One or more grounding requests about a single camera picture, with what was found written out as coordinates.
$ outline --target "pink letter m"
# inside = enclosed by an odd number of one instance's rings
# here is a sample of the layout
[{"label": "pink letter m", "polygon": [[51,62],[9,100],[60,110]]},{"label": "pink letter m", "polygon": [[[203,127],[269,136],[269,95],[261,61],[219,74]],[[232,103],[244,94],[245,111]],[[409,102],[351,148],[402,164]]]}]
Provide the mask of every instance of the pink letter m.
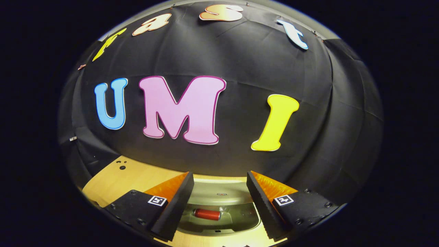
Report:
[{"label": "pink letter m", "polygon": [[158,126],[158,118],[172,139],[189,119],[183,138],[192,143],[214,145],[218,143],[215,134],[215,109],[218,95],[226,89],[226,81],[213,76],[194,78],[184,91],[178,103],[162,76],[150,76],[139,82],[145,94],[146,127],[143,134],[151,138],[162,138],[165,133]]}]

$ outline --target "yellow letter i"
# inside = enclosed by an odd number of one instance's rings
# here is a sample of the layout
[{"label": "yellow letter i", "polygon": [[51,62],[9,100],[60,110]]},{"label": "yellow letter i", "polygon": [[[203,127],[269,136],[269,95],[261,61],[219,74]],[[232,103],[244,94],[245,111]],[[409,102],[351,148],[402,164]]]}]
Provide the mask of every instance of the yellow letter i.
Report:
[{"label": "yellow letter i", "polygon": [[272,94],[267,102],[271,107],[267,123],[259,140],[252,143],[255,151],[276,151],[280,148],[279,140],[290,120],[291,114],[299,109],[299,103],[286,95]]}]

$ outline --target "blue letter u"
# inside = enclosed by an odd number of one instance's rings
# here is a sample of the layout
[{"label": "blue letter u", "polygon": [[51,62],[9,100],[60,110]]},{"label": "blue letter u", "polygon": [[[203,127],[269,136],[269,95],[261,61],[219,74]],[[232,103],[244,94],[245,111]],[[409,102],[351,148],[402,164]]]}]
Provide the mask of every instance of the blue letter u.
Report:
[{"label": "blue letter u", "polygon": [[111,88],[114,90],[114,104],[116,114],[114,117],[110,117],[107,114],[107,108],[105,106],[105,91],[107,90],[107,84],[101,83],[94,88],[94,94],[96,94],[96,108],[97,116],[102,125],[110,130],[118,130],[125,124],[125,99],[123,97],[123,89],[128,84],[126,78],[119,78],[111,82]]}]

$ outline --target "black fabric backdrop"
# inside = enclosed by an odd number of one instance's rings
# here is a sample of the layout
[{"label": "black fabric backdrop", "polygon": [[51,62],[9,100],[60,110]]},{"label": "black fabric backdrop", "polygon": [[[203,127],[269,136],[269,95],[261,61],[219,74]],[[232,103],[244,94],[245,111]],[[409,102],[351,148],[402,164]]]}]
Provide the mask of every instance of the black fabric backdrop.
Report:
[{"label": "black fabric backdrop", "polygon": [[[10,117],[3,132],[2,246],[148,246],[80,194],[65,168],[56,129],[61,90],[80,55],[151,4],[3,5],[2,99]],[[288,4],[353,47],[376,79],[385,116],[381,152],[363,189],[335,217],[290,246],[437,246],[437,44],[432,38],[437,2]]]},{"label": "black fabric backdrop", "polygon": [[[74,180],[84,186],[89,174],[97,174],[119,153],[198,174],[243,176],[253,170],[346,203],[368,177],[381,143],[381,101],[366,66],[343,41],[322,42],[299,24],[256,7],[243,5],[243,18],[234,22],[198,18],[206,6],[221,3],[183,4],[138,19],[94,62],[101,44],[94,43],[89,56],[79,60],[77,65],[87,66],[73,71],[76,77],[69,83],[76,78],[75,88],[66,96],[72,101],[72,127],[78,137],[77,147],[72,148],[79,150],[88,172],[82,176],[81,163],[70,165]],[[131,35],[146,20],[165,13],[172,16],[164,27]],[[304,51],[290,41],[276,19],[301,31],[309,49]],[[167,133],[161,139],[144,136],[144,95],[138,82],[147,76],[163,76],[178,100],[200,75],[227,82],[216,107],[219,143],[197,145],[185,141],[182,134],[175,140]],[[126,123],[114,131],[97,117],[94,88],[122,77],[128,79]],[[293,97],[300,108],[290,118],[277,151],[253,151],[250,145],[259,138],[270,113],[266,99],[271,94]],[[62,120],[70,115],[67,104],[60,108]],[[106,92],[106,105],[113,116],[112,90]],[[60,136],[66,142],[66,135]]]}]

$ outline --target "cylindrical object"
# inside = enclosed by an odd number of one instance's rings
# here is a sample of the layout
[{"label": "cylindrical object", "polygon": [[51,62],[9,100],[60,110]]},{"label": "cylindrical object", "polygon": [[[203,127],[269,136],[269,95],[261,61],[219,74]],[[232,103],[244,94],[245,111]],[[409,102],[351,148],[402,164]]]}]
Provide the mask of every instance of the cylindrical object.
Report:
[{"label": "cylindrical object", "polygon": [[194,216],[206,220],[218,221],[221,218],[221,212],[197,208],[194,210]]}]

